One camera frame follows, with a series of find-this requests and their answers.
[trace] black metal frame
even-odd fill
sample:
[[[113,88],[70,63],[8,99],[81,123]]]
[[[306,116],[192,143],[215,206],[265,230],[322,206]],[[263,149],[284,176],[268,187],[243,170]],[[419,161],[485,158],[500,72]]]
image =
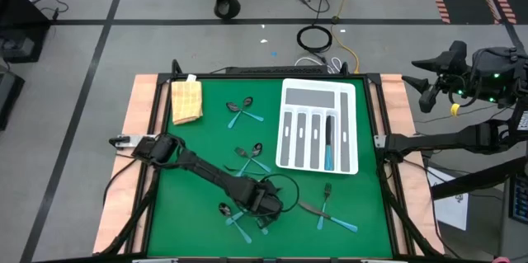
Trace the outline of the black metal frame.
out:
[[[372,135],[377,135],[378,132],[377,132],[377,125],[376,125],[375,116],[374,116],[374,106],[372,104],[372,96],[371,96],[370,87],[369,87],[369,80],[374,80],[372,82],[374,83],[374,85],[376,87],[376,92],[378,93],[379,104],[380,104],[380,106],[383,106],[383,107],[380,107],[380,113],[381,113],[381,117],[382,117],[382,120],[383,120],[382,123],[383,123],[383,126],[384,126],[384,130],[385,130],[385,132],[389,132],[390,131],[389,117],[388,117],[388,114],[387,114],[386,107],[384,105],[383,89],[382,89],[382,86],[381,86],[381,82],[380,82],[381,79],[380,79],[379,74],[376,74],[376,75],[372,75],[372,74],[350,75],[348,73],[341,73],[341,74],[338,74],[338,75],[327,75],[327,74],[302,74],[302,73],[288,74],[288,73],[286,73],[286,74],[277,76],[276,74],[267,74],[267,73],[249,73],[249,74],[213,74],[213,73],[205,73],[205,74],[195,74],[195,75],[200,80],[205,80],[205,79],[284,79],[284,78],[325,79],[325,80],[360,79],[363,82],[364,91],[365,91],[365,98],[366,98],[366,101],[367,101],[367,109],[369,111],[370,131],[371,131]],[[171,90],[170,89],[170,81],[177,80],[177,79],[185,79],[186,77],[187,77],[187,74],[182,73],[181,70],[177,70],[174,73],[160,73],[158,75],[158,82],[157,82],[157,86],[156,86],[156,92],[154,93],[153,109],[151,110],[150,122],[149,122],[149,125],[148,125],[149,126],[149,130],[148,130],[149,132],[153,132],[153,128],[155,126],[156,114],[158,113],[159,105],[161,103],[160,100],[161,100],[161,91],[162,91],[163,85],[166,82],[168,82],[167,83],[168,86],[169,86],[168,90],[170,92],[170,90]],[[168,120],[170,108],[171,108],[170,95],[167,95],[167,99],[165,101],[165,111],[163,113],[163,128],[166,128],[166,126],[167,126],[167,120]],[[384,174],[383,161],[380,161],[379,159],[377,159],[377,165],[378,165],[378,171],[383,171],[383,174]],[[136,196],[135,196],[135,198],[138,201],[138,203],[141,200],[140,197],[143,195],[143,188],[145,186],[145,181],[146,181],[146,177],[145,177],[146,173],[147,173],[147,168],[145,167],[144,170],[143,169],[141,170],[140,175],[139,175],[139,182],[138,182],[138,187],[137,187]],[[396,191],[397,191],[398,201],[405,208],[404,197],[403,197],[403,187],[402,187],[400,175],[398,173],[394,174],[394,184],[395,184],[395,188],[396,188]],[[146,252],[147,252],[147,250],[149,248],[150,229],[152,227],[153,211],[154,211],[155,204],[156,204],[156,194],[157,194],[157,192],[155,193],[154,198],[153,198],[153,202],[148,207],[148,211],[147,211],[147,218],[146,218],[146,221],[145,221],[145,229],[144,229],[143,241],[142,241],[142,244],[141,244],[141,252],[144,253],[144,254],[146,254]],[[384,194],[383,191],[382,191],[382,198],[383,198],[383,203],[384,203],[384,211],[385,211],[385,217],[386,217],[386,222],[387,222],[387,228],[389,230],[389,240],[390,240],[390,245],[391,245],[391,252],[393,253],[393,256],[395,256],[395,255],[399,254],[399,248],[398,248],[398,239],[396,237],[396,232],[395,232],[395,228],[394,228],[393,212],[392,212],[392,209],[391,209],[391,207],[389,205],[389,202],[387,201],[388,197]],[[406,242],[408,251],[409,252],[412,251],[411,254],[414,255],[413,240],[408,235],[407,230],[405,230],[405,242]],[[132,246],[134,245],[134,235],[133,235],[133,233],[130,234],[130,238],[127,241],[127,245],[130,245],[130,250],[131,250]]]
[[[326,75],[326,74],[283,74],[281,76],[278,76],[276,74],[268,74],[268,73],[250,73],[250,74],[195,74],[200,80],[205,79],[284,79],[284,78],[300,78],[300,79],[325,79],[325,80],[342,80],[342,79],[360,79],[363,82],[364,91],[365,91],[365,98],[367,102],[367,109],[369,111],[369,120],[370,120],[370,131],[373,135],[372,143],[373,146],[375,146],[374,143],[374,135],[378,134],[377,131],[377,124],[375,120],[374,115],[374,105],[372,103],[372,95],[370,91],[370,82],[374,83],[375,89],[377,92],[377,98],[379,100],[379,110],[381,114],[382,124],[384,127],[384,132],[387,134],[390,132],[390,125],[389,125],[389,117],[387,114],[387,108],[385,105],[384,100],[384,94],[383,94],[383,88],[381,84],[381,78],[378,73],[371,73],[371,74],[354,74],[350,75],[347,70],[347,66],[343,65],[344,70],[340,72],[340,74],[335,75]],[[177,79],[185,79],[188,74],[182,73],[179,66],[177,66],[177,63],[173,63],[172,65],[172,73],[160,73],[158,75],[156,90],[154,93],[154,101],[153,101],[153,107],[150,114],[150,121],[148,123],[148,132],[153,133],[155,126],[156,126],[156,120],[158,118],[158,111],[159,106],[161,103],[161,93],[163,89],[163,85],[167,84],[168,86],[168,93],[170,93],[170,81],[177,80]],[[167,95],[167,98],[165,100],[165,109],[163,112],[163,128],[166,129],[167,127],[167,121],[170,115],[170,109],[171,109],[171,99],[170,95]],[[386,181],[387,176],[384,172],[384,161],[382,158],[378,157],[378,154],[376,154],[376,164],[378,169],[378,177],[379,182],[381,185],[381,194],[382,199],[384,203],[384,211],[385,211],[385,218],[387,222],[387,228],[389,231],[389,240],[391,245],[391,252],[393,254],[392,260],[398,260],[404,258],[406,261],[409,262],[428,262],[428,261],[442,261],[442,262],[450,262],[451,259],[448,258],[428,258],[423,256],[415,256],[414,253],[414,243],[411,239],[410,235],[408,234],[407,229],[404,229],[405,231],[405,242],[408,252],[411,252],[410,255],[403,255],[399,253],[398,248],[398,239],[396,236],[396,231],[394,227],[394,216],[393,216],[393,210],[390,206],[388,199],[388,193],[383,190],[382,181]],[[393,179],[394,179],[394,186],[396,188],[396,193],[398,197],[398,203],[405,209],[405,202],[404,202],[404,196],[403,196],[403,187],[401,183],[401,178],[398,173],[398,167],[392,167],[393,168]],[[134,198],[134,209],[139,204],[139,202],[142,199],[142,196],[144,194],[144,187],[146,182],[146,176],[148,173],[148,167],[145,163],[142,163],[142,167],[139,174],[139,181],[137,185],[137,190],[135,193]],[[92,262],[132,262],[132,260],[138,260],[141,258],[146,259],[147,258],[147,250],[149,248],[149,239],[150,239],[150,230],[152,227],[152,221],[153,221],[153,211],[156,204],[156,196],[157,196],[157,188],[159,185],[159,177],[156,177],[156,175],[153,175],[153,181],[156,182],[155,188],[156,191],[153,193],[153,201],[149,205],[147,209],[147,217],[145,220],[145,229],[143,233],[143,240],[141,243],[141,250],[138,253],[132,253],[132,248],[134,245],[134,238],[135,238],[135,231],[133,231],[126,242],[125,245],[125,254],[122,255],[101,255],[101,256],[93,256],[93,257],[87,257],[87,258],[74,258],[69,260],[60,260],[60,262],[68,262],[68,263],[92,263]],[[338,258],[313,258],[313,259],[306,259],[306,258],[277,258],[277,259],[263,259],[263,258],[180,258],[177,262],[268,262],[273,261],[275,262],[360,262],[358,259],[338,259]]]

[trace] blue handle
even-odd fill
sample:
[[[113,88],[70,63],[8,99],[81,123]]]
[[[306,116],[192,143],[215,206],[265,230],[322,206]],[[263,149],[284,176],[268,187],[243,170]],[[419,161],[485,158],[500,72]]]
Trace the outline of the blue handle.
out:
[[[257,221],[257,225],[258,225],[259,227],[262,226],[262,223],[261,223],[261,220],[260,220],[260,219],[255,218],[255,220]],[[266,227],[261,228],[261,232],[262,232],[262,234],[264,234],[264,235],[267,235],[267,234],[268,234],[268,231],[267,231],[267,228],[266,228]]]
[[[258,115],[250,114],[250,113],[248,113],[248,112],[245,111],[245,110],[242,110],[242,112],[243,112],[244,114],[246,114],[246,115],[249,115],[250,117],[252,117],[252,118],[255,119],[255,120],[259,120],[259,121],[261,121],[261,122],[264,121],[264,118],[259,117]]]
[[[326,171],[333,170],[332,146],[329,146],[329,145],[327,145],[327,149],[324,154],[324,170]]]
[[[327,203],[325,202],[325,203],[323,203],[323,210],[322,210],[323,212],[324,212],[324,209],[325,209],[326,207],[327,207]],[[323,220],[324,220],[323,216],[320,216],[320,217],[319,217],[319,222],[317,223],[317,229],[318,229],[318,230],[323,229]]]
[[[264,165],[264,164],[260,163],[259,161],[255,160],[254,158],[251,158],[250,160],[253,160],[256,164],[258,164],[259,167],[262,167],[262,169],[264,169],[267,173],[271,172],[271,169],[267,165]]]
[[[244,164],[242,169],[239,172],[237,172],[237,174],[235,176],[241,176],[244,173],[244,171],[246,170],[246,167],[248,167],[248,164],[249,164],[250,161],[251,161],[251,159],[248,159],[246,164]]]
[[[239,115],[240,115],[240,111],[234,116],[234,118],[231,120],[231,122],[229,122],[229,124],[228,124],[228,128],[229,129],[233,128],[234,122],[237,121]]]
[[[245,231],[243,231],[243,230],[240,228],[240,226],[238,226],[238,223],[237,223],[237,222],[234,222],[234,221],[233,221],[233,223],[234,223],[235,226],[237,226],[238,230],[240,231],[240,234],[242,234],[242,236],[244,237],[244,240],[245,240],[247,243],[251,243],[252,240],[251,240],[251,238],[249,237],[249,235],[248,235]]]
[[[225,224],[229,226],[232,223],[234,223],[236,220],[238,220],[240,217],[242,217],[243,215],[244,215],[244,212],[238,212],[234,216],[232,216],[231,218],[227,218],[225,220]]]
[[[338,220],[334,217],[330,217],[330,219],[338,224],[340,224],[341,226],[343,226],[344,228],[347,228],[348,230],[352,231],[352,232],[357,232],[357,227],[352,225],[352,224],[349,224],[349,223],[345,223],[341,220]]]

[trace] yellow cable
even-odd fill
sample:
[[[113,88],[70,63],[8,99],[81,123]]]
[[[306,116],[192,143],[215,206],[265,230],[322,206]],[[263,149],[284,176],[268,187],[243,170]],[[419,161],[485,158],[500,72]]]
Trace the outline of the yellow cable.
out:
[[[342,0],[341,1],[341,5],[339,6],[339,12],[337,12],[337,15],[336,15],[336,18],[339,18],[339,16],[341,15],[341,12],[342,12],[342,9],[343,7],[345,6],[345,1],[346,0]],[[346,45],[344,45],[341,40],[339,40],[336,35],[333,33],[333,27],[334,25],[330,26],[330,33],[332,33],[332,37],[337,41],[337,43],[345,50],[347,50],[352,56],[354,56],[354,59],[356,59],[356,69],[354,69],[354,73],[358,74],[360,72],[360,59],[357,57],[357,54],[354,53],[354,51],[347,47]]]
[[[330,26],[330,33],[332,33],[332,37],[337,40],[337,43],[343,48],[343,49],[346,49],[350,54],[352,54],[352,56],[354,56],[354,59],[356,59],[356,69],[354,69],[354,73],[358,74],[360,72],[360,59],[357,57],[357,54],[354,53],[354,51],[347,47],[346,45],[344,45],[338,38],[336,35],[333,34],[333,27],[334,25]]]

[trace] metal spoon head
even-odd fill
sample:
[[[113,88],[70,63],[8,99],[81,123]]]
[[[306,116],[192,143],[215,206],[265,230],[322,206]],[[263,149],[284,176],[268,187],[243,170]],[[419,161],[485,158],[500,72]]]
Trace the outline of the metal spoon head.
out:
[[[234,104],[234,103],[232,103],[232,102],[228,102],[228,103],[226,103],[225,105],[226,105],[226,106],[229,108],[229,110],[231,110],[231,111],[235,111],[235,112],[236,112],[236,111],[240,111],[240,108],[239,108],[236,104]]]
[[[244,151],[243,148],[236,147],[234,149],[234,152],[237,153],[237,155],[239,155],[239,156],[248,157],[248,155],[247,155],[248,153],[246,153],[246,151]]]
[[[246,97],[246,99],[244,99],[244,106],[248,107],[252,103],[253,103],[253,97]]]
[[[231,217],[231,208],[224,202],[218,204],[218,210],[224,217]]]
[[[262,152],[262,143],[256,143],[253,147],[252,154],[253,156],[258,156]]]

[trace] fork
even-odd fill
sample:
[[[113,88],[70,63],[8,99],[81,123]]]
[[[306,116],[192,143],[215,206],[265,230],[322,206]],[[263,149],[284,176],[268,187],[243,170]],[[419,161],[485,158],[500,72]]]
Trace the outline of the fork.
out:
[[[324,212],[324,209],[327,207],[327,199],[328,197],[330,197],[330,193],[332,193],[332,184],[330,183],[326,183],[326,185],[324,185],[324,203],[323,203],[323,212]],[[317,229],[318,230],[321,230],[323,229],[323,216],[320,216],[319,217],[319,222],[317,223]]]

